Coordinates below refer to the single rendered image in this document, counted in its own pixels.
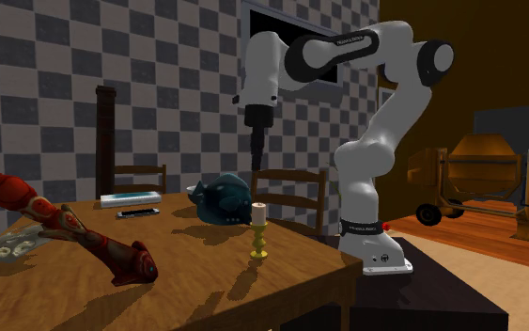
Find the dark teal fish figure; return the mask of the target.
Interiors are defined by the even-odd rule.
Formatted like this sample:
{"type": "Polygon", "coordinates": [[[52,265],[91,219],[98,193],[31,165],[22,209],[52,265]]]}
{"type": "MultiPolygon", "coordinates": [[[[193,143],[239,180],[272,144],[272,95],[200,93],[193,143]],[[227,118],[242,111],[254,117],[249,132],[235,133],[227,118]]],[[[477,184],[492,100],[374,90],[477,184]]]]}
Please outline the dark teal fish figure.
{"type": "Polygon", "coordinates": [[[252,222],[250,188],[235,174],[225,173],[209,185],[199,181],[187,188],[187,194],[204,223],[231,226],[252,222]]]}

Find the wooden chair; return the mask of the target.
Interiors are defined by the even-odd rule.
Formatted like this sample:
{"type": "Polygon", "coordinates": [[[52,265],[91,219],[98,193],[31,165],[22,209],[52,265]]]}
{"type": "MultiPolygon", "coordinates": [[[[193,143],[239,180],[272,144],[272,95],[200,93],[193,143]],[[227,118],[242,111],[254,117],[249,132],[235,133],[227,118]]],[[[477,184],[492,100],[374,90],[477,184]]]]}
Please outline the wooden chair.
{"type": "Polygon", "coordinates": [[[132,175],[132,183],[116,183],[113,192],[140,193],[154,191],[166,192],[166,165],[117,165],[116,175],[132,175]]]}
{"type": "Polygon", "coordinates": [[[321,236],[323,227],[326,175],[327,172],[323,170],[321,170],[319,173],[295,169],[266,169],[253,171],[251,178],[252,201],[262,202],[264,204],[282,205],[315,210],[315,226],[308,226],[305,224],[297,223],[296,221],[288,221],[272,217],[269,217],[269,220],[272,221],[274,224],[301,233],[305,236],[321,236]],[[257,192],[257,181],[260,179],[275,181],[302,181],[307,183],[314,182],[318,185],[317,199],[314,200],[308,197],[286,194],[259,194],[257,192]]]}

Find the candle on yellow candlestick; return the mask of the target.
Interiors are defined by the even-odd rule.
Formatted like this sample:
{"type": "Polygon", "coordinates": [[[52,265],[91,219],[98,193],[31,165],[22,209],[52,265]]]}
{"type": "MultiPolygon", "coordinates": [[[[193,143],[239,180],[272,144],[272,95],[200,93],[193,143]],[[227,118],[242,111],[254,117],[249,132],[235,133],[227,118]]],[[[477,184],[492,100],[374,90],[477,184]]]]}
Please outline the candle on yellow candlestick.
{"type": "Polygon", "coordinates": [[[254,250],[250,253],[250,256],[254,260],[262,260],[268,256],[268,253],[264,250],[266,245],[264,230],[268,225],[266,211],[267,206],[264,203],[255,202],[252,204],[251,229],[254,231],[254,241],[252,242],[254,250]]]}

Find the white flat box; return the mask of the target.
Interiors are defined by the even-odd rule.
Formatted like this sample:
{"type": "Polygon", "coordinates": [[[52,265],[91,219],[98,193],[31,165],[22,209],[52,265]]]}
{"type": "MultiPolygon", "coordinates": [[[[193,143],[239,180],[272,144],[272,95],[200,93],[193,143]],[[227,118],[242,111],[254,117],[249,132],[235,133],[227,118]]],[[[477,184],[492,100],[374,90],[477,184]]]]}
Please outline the white flat box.
{"type": "Polygon", "coordinates": [[[106,209],[160,203],[161,201],[162,195],[157,192],[151,191],[104,195],[101,196],[100,204],[103,209],[106,209]]]}

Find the black smartphone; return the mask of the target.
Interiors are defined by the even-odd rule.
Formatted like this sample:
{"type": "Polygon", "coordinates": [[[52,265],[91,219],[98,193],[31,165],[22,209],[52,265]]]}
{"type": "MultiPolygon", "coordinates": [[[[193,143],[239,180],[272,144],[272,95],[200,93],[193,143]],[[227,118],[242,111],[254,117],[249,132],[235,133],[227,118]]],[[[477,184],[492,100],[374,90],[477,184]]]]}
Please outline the black smartphone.
{"type": "Polygon", "coordinates": [[[147,215],[155,215],[159,213],[160,211],[156,208],[138,209],[138,210],[117,212],[117,218],[118,219],[133,218],[133,217],[141,217],[141,216],[147,216],[147,215]]]}

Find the wooden table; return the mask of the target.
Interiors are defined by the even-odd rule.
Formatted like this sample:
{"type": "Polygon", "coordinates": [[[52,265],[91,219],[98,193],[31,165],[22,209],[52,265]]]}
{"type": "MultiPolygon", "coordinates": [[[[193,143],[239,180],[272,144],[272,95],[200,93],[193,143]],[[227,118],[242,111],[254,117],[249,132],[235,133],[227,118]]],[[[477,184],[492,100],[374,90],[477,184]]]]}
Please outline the wooden table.
{"type": "Polygon", "coordinates": [[[116,287],[81,246],[52,241],[0,263],[0,331],[268,331],[331,302],[348,326],[363,264],[316,240],[271,224],[267,257],[253,260],[252,230],[202,223],[183,194],[135,219],[93,201],[73,209],[90,229],[142,241],[158,278],[116,287]]]}

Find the red fish-shaped figure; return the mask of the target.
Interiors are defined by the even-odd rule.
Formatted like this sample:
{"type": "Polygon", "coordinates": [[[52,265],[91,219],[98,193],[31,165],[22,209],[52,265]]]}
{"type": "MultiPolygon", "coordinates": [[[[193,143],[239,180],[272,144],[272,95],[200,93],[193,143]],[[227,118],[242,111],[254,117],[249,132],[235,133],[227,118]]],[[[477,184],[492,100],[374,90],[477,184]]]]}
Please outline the red fish-shaped figure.
{"type": "Polygon", "coordinates": [[[0,207],[41,223],[40,237],[81,245],[110,269],[116,287],[152,283],[158,277],[156,264],[143,243],[125,245],[87,229],[69,206],[56,208],[18,177],[0,173],[0,207]]]}

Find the orange cement mixer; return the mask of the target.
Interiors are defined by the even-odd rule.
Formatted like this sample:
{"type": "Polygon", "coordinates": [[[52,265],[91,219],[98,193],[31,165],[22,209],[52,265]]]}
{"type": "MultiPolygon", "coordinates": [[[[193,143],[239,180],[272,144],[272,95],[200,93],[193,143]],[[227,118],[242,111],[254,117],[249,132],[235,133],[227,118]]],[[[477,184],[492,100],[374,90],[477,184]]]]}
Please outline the orange cement mixer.
{"type": "Polygon", "coordinates": [[[467,134],[448,151],[427,148],[408,159],[407,182],[434,191],[433,200],[416,209],[425,226],[439,224],[443,217],[459,218],[466,211],[513,218],[514,239],[529,242],[529,150],[513,151],[501,134],[467,134]],[[521,190],[517,210],[473,207],[464,199],[507,200],[521,190]]]}

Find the dark robot stand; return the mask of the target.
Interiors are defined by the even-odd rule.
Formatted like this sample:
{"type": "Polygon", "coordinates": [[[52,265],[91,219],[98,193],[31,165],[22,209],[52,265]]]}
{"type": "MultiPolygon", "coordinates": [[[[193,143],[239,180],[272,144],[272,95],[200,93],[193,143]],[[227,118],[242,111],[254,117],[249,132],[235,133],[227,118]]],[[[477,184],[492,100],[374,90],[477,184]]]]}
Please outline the dark robot stand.
{"type": "Polygon", "coordinates": [[[408,240],[410,274],[361,276],[350,331],[508,331],[509,315],[408,240]]]}

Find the framed dark wall picture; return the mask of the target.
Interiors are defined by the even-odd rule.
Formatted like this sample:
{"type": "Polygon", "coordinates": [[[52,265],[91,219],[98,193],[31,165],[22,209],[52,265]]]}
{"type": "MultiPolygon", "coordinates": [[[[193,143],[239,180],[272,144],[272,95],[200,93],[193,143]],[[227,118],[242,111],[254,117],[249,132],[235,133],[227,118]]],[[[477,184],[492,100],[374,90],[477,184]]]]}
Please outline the framed dark wall picture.
{"type": "Polygon", "coordinates": [[[336,33],[318,24],[311,24],[304,19],[286,14],[279,9],[262,5],[256,0],[241,1],[241,67],[243,69],[245,68],[246,53],[250,40],[254,35],[262,31],[276,33],[278,38],[284,43],[284,46],[280,46],[278,82],[281,89],[297,91],[311,87],[342,87],[343,66],[340,64],[334,65],[320,78],[306,85],[292,81],[290,76],[287,75],[284,65],[285,53],[291,43],[298,37],[303,35],[333,37],[336,36],[336,33]]]}

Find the dark brown tall post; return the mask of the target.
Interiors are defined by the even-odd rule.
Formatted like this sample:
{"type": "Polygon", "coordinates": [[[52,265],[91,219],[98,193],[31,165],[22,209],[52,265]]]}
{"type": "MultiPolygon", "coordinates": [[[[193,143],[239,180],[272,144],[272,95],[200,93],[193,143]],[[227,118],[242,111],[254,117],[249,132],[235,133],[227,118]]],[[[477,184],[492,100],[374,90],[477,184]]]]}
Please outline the dark brown tall post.
{"type": "Polygon", "coordinates": [[[115,183],[116,90],[97,86],[96,199],[113,193],[115,183]]]}

